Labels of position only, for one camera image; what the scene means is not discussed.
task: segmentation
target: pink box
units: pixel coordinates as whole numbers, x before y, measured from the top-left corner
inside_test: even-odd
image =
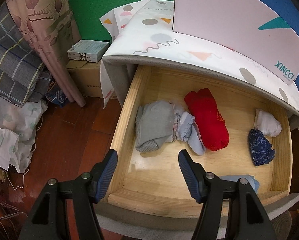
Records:
[[[175,0],[173,31],[233,49],[287,84],[299,74],[299,36],[260,0]]]

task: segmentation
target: metal screw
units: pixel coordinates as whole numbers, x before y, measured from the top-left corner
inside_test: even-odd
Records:
[[[83,179],[88,179],[90,176],[91,176],[91,174],[90,174],[89,172],[84,172],[84,173],[82,174],[82,178],[83,178]]]
[[[239,182],[242,183],[243,185],[246,185],[248,183],[248,180],[245,178],[240,178]]]
[[[56,183],[56,179],[50,179],[49,181],[48,181],[48,185],[54,185]]]
[[[214,173],[211,173],[211,172],[208,172],[205,174],[206,178],[208,179],[213,179],[215,176],[214,176]]]

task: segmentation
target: gray plaid blanket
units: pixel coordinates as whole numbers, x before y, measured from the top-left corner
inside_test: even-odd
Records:
[[[51,75],[14,23],[6,3],[0,7],[0,96],[23,106],[38,102]]]

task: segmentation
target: orange triangle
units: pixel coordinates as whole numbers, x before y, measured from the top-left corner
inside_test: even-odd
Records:
[[[194,55],[195,57],[199,58],[202,61],[205,61],[211,55],[211,53],[206,53],[206,52],[188,51],[188,53]]]
[[[112,24],[112,22],[108,18],[104,21],[104,23]]]
[[[168,24],[171,22],[171,19],[161,18],[164,22],[167,22]]]

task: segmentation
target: drawer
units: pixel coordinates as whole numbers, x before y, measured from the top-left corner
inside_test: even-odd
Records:
[[[187,143],[165,143],[157,151],[139,153],[135,149],[135,117],[140,105],[157,100],[181,103],[194,90],[209,88],[226,122],[230,140],[226,148],[196,155]],[[268,138],[276,150],[269,164],[255,167],[248,148],[255,110],[270,112],[281,123],[282,132]],[[259,182],[263,205],[289,194],[292,172],[291,132],[283,107],[231,83],[180,70],[139,66],[128,91],[116,127],[111,149],[118,164],[104,201],[128,210],[175,218],[198,218],[201,204],[190,196],[178,165],[178,152],[186,149],[194,162],[217,176],[250,174]],[[222,215],[228,213],[223,202]]]

